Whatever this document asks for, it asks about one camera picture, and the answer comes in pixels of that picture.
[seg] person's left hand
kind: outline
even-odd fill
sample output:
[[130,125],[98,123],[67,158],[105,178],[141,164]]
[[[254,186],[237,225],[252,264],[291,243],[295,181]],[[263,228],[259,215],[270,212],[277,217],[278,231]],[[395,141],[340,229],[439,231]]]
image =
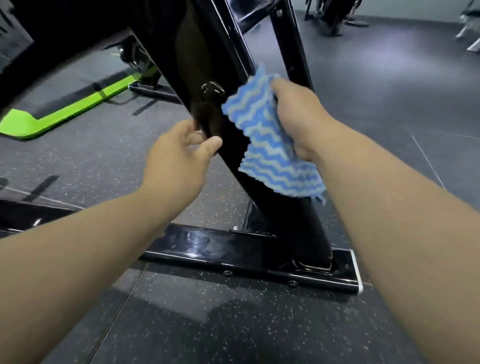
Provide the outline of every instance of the person's left hand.
[[[197,149],[189,147],[197,144]],[[199,195],[210,159],[221,146],[219,136],[207,139],[196,132],[193,120],[180,121],[150,150],[138,193],[172,221]]]

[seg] blue and white cloth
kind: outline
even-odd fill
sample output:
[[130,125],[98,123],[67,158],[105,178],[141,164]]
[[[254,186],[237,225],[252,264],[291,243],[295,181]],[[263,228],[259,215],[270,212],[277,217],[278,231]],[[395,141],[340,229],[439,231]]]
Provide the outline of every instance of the blue and white cloth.
[[270,83],[279,77],[260,67],[255,76],[222,105],[222,111],[250,138],[240,172],[259,180],[275,192],[292,197],[324,200],[325,184],[315,165],[301,160],[293,140],[280,124]]

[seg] gym floor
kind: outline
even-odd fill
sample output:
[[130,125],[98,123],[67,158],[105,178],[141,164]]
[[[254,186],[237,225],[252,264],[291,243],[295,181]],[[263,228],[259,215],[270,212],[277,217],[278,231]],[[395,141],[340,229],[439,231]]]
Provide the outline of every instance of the gym floor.
[[[456,24],[369,19],[329,39],[298,19],[327,110],[480,209],[480,58],[466,52],[475,34],[458,41]],[[268,20],[246,39],[256,62],[286,74]],[[49,177],[36,203],[88,207],[131,192],[153,141],[188,117],[125,91],[38,139],[2,138],[0,198],[21,200]],[[216,157],[177,222],[229,229],[247,203]],[[318,212],[331,242],[348,246],[331,202]],[[348,297],[138,262],[44,363],[424,363],[364,280]]]

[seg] hand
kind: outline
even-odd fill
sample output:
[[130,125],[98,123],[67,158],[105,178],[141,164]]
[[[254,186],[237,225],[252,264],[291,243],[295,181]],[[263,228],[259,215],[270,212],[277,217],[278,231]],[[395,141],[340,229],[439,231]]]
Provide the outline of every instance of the hand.
[[273,80],[271,87],[278,99],[278,117],[293,139],[295,153],[301,159],[312,160],[315,136],[333,117],[306,87],[283,78]]
[[175,124],[161,135],[147,156],[144,182],[138,193],[167,212],[172,221],[198,196],[210,159],[222,146],[219,136],[207,140],[193,120]]

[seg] blue striped cloth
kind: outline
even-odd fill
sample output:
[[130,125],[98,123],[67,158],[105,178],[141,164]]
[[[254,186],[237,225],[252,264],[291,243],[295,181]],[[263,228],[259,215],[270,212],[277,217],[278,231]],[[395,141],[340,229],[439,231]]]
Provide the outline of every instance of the blue striped cloth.
[[296,156],[293,140],[278,119],[275,94],[270,87],[276,77],[279,76],[267,74],[261,66],[222,105],[223,113],[251,141],[239,171],[280,194],[323,201],[325,184],[317,168]]

